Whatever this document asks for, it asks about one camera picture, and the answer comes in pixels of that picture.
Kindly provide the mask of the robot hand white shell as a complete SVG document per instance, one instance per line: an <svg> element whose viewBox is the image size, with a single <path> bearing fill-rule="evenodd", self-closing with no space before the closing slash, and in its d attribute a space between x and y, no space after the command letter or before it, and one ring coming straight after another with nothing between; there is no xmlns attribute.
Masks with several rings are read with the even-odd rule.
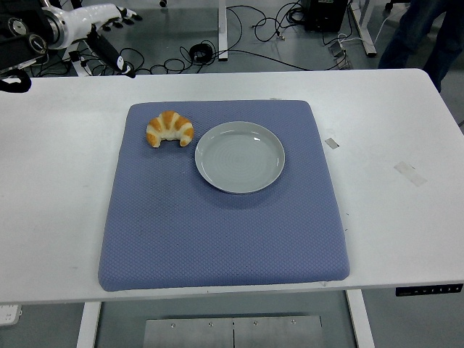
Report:
<svg viewBox="0 0 464 348"><path fill-rule="evenodd" d="M133 21L141 21L136 12L114 4L97 4L80 7L61 13L59 23L63 27L62 47L84 41L90 50L114 71L129 78L135 77L134 69L124 60L119 51L99 33L108 25L132 25Z"/></svg>

